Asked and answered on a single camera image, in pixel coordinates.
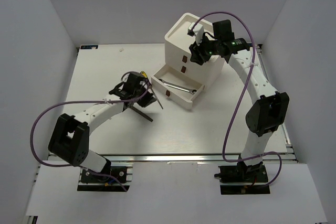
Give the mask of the grey metal file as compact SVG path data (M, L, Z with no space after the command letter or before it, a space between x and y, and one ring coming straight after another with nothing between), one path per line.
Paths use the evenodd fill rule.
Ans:
M139 109L137 109L134 106L131 106L130 109L132 111L134 111L135 113L137 113L138 115L142 116L143 118L145 118L146 120L153 122L153 119L151 117L149 117L147 114L145 114L144 112L140 111Z

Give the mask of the yellow handle screwdriver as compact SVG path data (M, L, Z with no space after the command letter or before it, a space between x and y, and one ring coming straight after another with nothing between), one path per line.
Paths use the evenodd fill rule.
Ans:
M162 103L160 102L160 100L158 99L158 96L156 95L156 93L154 92L154 90L153 90L153 85L152 85L152 83L150 82L148 75L147 75L144 71L141 71L140 74L143 75L143 76L146 78L146 80L148 81L148 83L149 83L149 89L151 90L151 92L152 92L152 94L154 95L156 101L158 102L159 106L160 106L161 109L163 110L163 109L164 109L164 108L163 108L163 105L162 105Z

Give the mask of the white drawer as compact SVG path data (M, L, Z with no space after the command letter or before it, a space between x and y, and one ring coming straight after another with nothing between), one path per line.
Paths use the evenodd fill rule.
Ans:
M151 75L151 81L165 98L191 110L194 100L205 88L206 77L203 72L197 72L194 68L181 67L176 70L165 64Z

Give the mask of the silver ratchet wrench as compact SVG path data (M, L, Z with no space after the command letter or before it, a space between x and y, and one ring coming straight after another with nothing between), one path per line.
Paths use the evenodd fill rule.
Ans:
M180 85L177 85L177 84L173 84L173 83L170 83L170 82L167 82L163 79L159 79L165 86L167 87L170 87L170 88L173 88L173 89L177 89L177 90L180 90L180 91L184 91L184 92L187 92L187 93L190 93L190 94L195 94L197 92L196 89L190 89L190 88L186 88L186 87L183 87L183 86L180 86Z

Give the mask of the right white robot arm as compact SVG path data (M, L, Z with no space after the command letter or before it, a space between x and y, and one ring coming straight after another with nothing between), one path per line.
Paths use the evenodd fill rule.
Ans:
M220 56L235 70L250 95L252 107L245 116L249 129L247 141L238 162L238 177L247 182L261 166L266 145L273 132L283 124L289 96L280 93L266 79L255 61L256 51L243 38L235 38L230 20L212 24L213 34L207 35L203 25L192 23L188 35L195 37L190 45L191 62L203 65L212 56Z

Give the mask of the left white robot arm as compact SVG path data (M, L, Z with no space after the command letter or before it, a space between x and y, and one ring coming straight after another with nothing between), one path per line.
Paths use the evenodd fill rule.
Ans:
M101 182L110 178L111 162L89 149L91 133L107 120L131 108L135 103L146 108L156 102L145 72L128 72L108 95L93 106L75 114L62 114L55 125L48 150L73 167L93 171Z

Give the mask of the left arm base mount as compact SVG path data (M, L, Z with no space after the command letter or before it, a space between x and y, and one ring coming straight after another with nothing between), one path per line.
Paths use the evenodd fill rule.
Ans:
M81 168L77 191L85 192L122 192L129 190L133 175L130 163L112 162L110 175L96 175L87 168Z

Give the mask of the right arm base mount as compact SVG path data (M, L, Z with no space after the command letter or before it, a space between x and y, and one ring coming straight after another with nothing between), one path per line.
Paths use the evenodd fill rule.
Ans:
M219 180L222 195L269 195L270 188L265 166L259 170L244 173L238 166L219 166L214 177Z

